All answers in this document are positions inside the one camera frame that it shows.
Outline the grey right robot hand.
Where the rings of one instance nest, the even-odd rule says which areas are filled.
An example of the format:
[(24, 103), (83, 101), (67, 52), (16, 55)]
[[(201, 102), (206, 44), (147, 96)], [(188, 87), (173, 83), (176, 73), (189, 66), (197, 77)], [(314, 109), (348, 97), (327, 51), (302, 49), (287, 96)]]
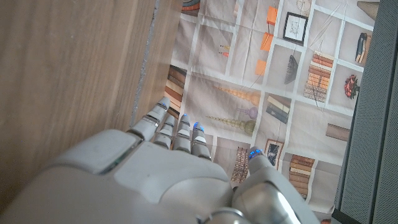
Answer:
[(126, 132), (108, 129), (50, 162), (2, 223), (316, 223), (258, 148), (236, 189), (211, 160), (200, 123), (167, 115), (162, 98)]

